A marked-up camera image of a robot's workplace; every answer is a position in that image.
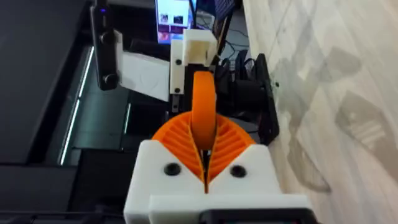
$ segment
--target black frame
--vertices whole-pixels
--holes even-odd
[[[318,224],[314,213],[307,208],[263,208],[207,210],[199,217],[200,224],[224,224],[228,222],[293,222]]]

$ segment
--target dark surface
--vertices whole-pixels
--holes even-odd
[[[0,162],[23,163],[77,32],[82,0],[2,0]]]
[[[0,166],[1,211],[66,211],[76,169]]]
[[[201,224],[224,223],[296,223],[317,224],[314,213],[307,208],[219,209],[200,214]]]
[[[71,211],[93,211],[96,205],[121,212],[130,186],[137,151],[82,150]]]

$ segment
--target orange wheel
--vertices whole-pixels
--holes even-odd
[[[210,150],[216,136],[216,89],[210,72],[195,72],[192,91],[192,136],[198,149]]]

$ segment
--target wood grain surface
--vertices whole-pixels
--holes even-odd
[[[398,1],[243,2],[252,56],[279,83],[284,192],[324,224],[398,223]]]

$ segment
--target screen display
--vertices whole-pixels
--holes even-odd
[[[197,0],[192,0],[194,10]],[[182,39],[184,29],[193,25],[189,0],[156,0],[157,41],[170,44],[172,39]]]

